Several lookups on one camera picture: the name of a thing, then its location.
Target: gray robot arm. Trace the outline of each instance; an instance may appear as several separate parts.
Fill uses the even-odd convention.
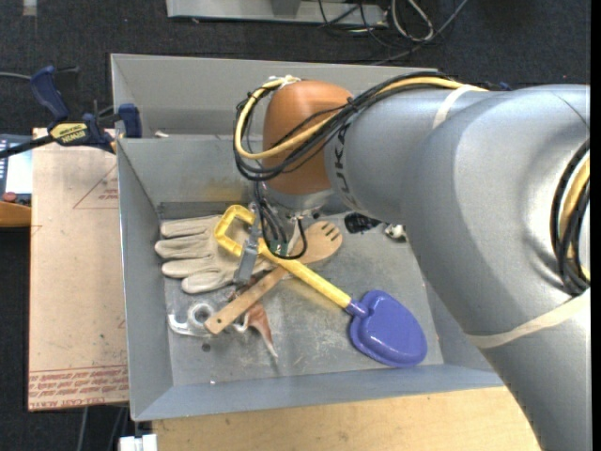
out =
[[[271,110],[279,125],[296,124],[305,116],[292,117],[295,109],[316,108],[305,96],[331,93],[307,87],[285,87],[278,101],[276,93],[268,117]],[[286,167],[297,180],[269,175],[270,199],[298,214],[333,194],[404,225],[424,277],[507,384],[542,448],[592,449],[590,285],[566,287],[551,222],[558,188],[588,164],[588,154],[574,156],[589,140],[590,89],[477,90],[416,85],[365,108],[348,100],[340,111],[348,117],[316,158]],[[347,103],[344,92],[337,98],[326,108]],[[275,142],[266,135],[264,149]],[[327,185],[312,186],[306,169],[319,176],[320,166]],[[589,215],[578,243],[588,270]]]

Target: tool handle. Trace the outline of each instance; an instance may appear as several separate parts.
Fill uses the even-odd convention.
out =
[[[205,320],[205,328],[212,334],[220,333],[234,322],[238,316],[250,309],[254,303],[272,290],[287,273],[286,269],[278,267],[265,275],[254,286],[243,292],[234,301]]]
[[[254,214],[250,212],[243,206],[233,205],[230,206],[222,216],[222,219],[215,226],[215,230],[213,230],[213,235],[215,239],[227,252],[233,254],[236,257],[240,257],[242,255],[242,246],[238,244],[233,239],[230,239],[225,235],[227,228],[230,227],[234,219],[240,219],[246,224],[251,225],[254,222]],[[264,253],[266,249],[265,243],[263,240],[259,241],[259,247],[257,249],[259,254]]]
[[[30,140],[29,142],[23,142],[18,146],[5,148],[4,150],[0,150],[0,159],[4,159],[5,157],[10,157],[12,155],[26,152],[27,150],[31,150],[32,148],[45,146],[46,144],[50,144],[53,141],[54,139],[51,135],[44,135],[39,139]]]
[[[348,305],[350,304],[351,298],[348,294],[337,288],[331,282],[326,281],[318,273],[311,271],[304,264],[298,262],[298,260],[279,259],[269,251],[264,252],[261,255],[294,274],[301,281],[305,282],[331,301],[334,301],[343,309],[347,309]]]
[[[52,112],[54,122],[61,122],[69,116],[69,109],[54,86],[53,73],[52,65],[45,67],[31,77],[29,84],[36,100]]]
[[[242,246],[225,235],[227,228],[236,218],[239,218],[247,224],[252,224],[255,215],[243,206],[230,206],[223,214],[222,219],[215,226],[213,234],[219,245],[231,254],[240,257],[242,254]],[[263,240],[259,241],[258,252],[261,256],[296,275],[301,281],[308,284],[331,301],[334,301],[343,309],[347,309],[348,305],[351,303],[352,300],[348,294],[337,288],[334,284],[326,281],[319,274],[311,271],[304,264],[301,264],[297,260],[280,259],[274,256]]]

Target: orange object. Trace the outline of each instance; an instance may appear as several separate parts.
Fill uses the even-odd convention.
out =
[[[263,149],[272,148],[307,117],[316,112],[338,109],[345,105],[350,97],[352,94],[348,90],[317,80],[303,80],[282,87],[273,94],[267,108],[263,127]],[[337,111],[332,110],[312,119],[303,125],[299,132],[322,122]],[[276,156],[268,157],[263,164],[267,167],[278,165],[295,148],[297,146]],[[312,194],[330,189],[323,152],[317,153],[299,169],[271,179],[270,187],[278,192],[292,195]]]
[[[30,226],[31,208],[12,202],[0,202],[0,227]]]

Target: gray bin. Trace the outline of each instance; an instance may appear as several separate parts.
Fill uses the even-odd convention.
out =
[[[228,72],[239,66],[248,71],[232,85]],[[389,240],[381,227],[364,234],[345,232],[342,212],[325,218],[343,231],[343,246],[334,257],[315,264],[313,269],[355,298],[372,288],[381,288],[410,309],[428,341],[428,354],[420,365],[391,369],[355,350],[347,338],[350,317],[296,279],[282,281],[263,299],[279,353],[277,361],[254,332],[198,337],[175,334],[167,324],[169,313],[181,314],[193,303],[220,307],[226,301],[226,288],[196,296],[183,294],[177,280],[163,277],[162,261],[153,246],[164,220],[221,213],[231,204],[248,202],[249,186],[234,166],[230,139],[234,106],[246,91],[271,75],[292,73],[334,81],[357,92],[403,71],[113,56],[116,106],[135,103],[142,112],[145,135],[156,130],[173,134],[168,139],[121,139],[118,143],[134,420],[501,385],[424,283],[410,247]],[[187,85],[197,80],[205,86],[211,82],[207,100],[191,97]],[[194,88],[201,93],[206,90],[202,86]],[[193,101],[202,103],[194,107]],[[184,116],[176,118],[171,128],[169,117],[175,116],[178,109]]]

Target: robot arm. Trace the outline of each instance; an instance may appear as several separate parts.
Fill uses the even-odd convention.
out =
[[[244,167],[271,203],[299,215],[335,195],[403,224],[543,449],[592,449],[590,89],[487,92],[437,73],[367,97],[311,81],[274,89],[263,165]]]

